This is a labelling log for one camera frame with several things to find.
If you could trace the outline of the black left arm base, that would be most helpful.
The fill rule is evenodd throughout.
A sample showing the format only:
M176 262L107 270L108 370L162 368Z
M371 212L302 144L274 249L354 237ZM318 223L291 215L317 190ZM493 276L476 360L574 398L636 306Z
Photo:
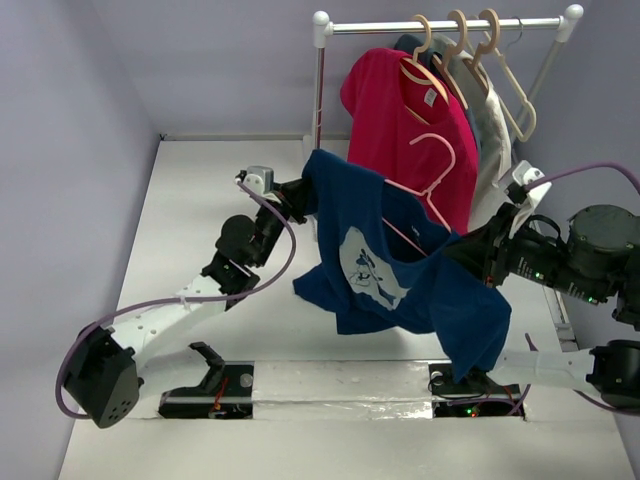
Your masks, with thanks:
M227 363L204 342L189 345L202 357L206 372L195 386L180 386L164 392L158 414L164 419L242 420L253 417L255 363Z

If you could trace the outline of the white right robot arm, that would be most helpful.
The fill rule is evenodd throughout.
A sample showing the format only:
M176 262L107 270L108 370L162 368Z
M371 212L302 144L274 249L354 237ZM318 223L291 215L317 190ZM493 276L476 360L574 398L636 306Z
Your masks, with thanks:
M504 204L444 253L490 287L513 274L592 306L615 299L613 319L639 326L639 218L621 207L580 210L563 237L544 215L518 225L515 206ZM494 382L543 385L587 395L613 413L639 413L639 344L632 340L564 353L505 350L495 366L479 357L460 372L473 392Z

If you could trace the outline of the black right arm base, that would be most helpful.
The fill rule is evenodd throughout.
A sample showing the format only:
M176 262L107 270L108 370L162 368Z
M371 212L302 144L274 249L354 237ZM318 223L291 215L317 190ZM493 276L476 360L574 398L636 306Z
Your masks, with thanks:
M517 384L500 385L482 372L455 382L449 363L430 364L428 391L435 418L525 418L524 390Z

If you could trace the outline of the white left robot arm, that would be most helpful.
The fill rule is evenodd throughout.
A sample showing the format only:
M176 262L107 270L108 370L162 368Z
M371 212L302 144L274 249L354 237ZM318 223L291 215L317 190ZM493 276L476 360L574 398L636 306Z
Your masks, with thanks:
M114 426L139 400L156 397L164 418L245 418L252 413L252 363L226 363L207 343L178 346L188 332L272 286L280 268L262 281L282 232L306 221L308 179L264 182L247 170L235 179L260 208L255 216L228 218L210 263L169 298L125 307L78 334L59 368L55 398L63 414Z

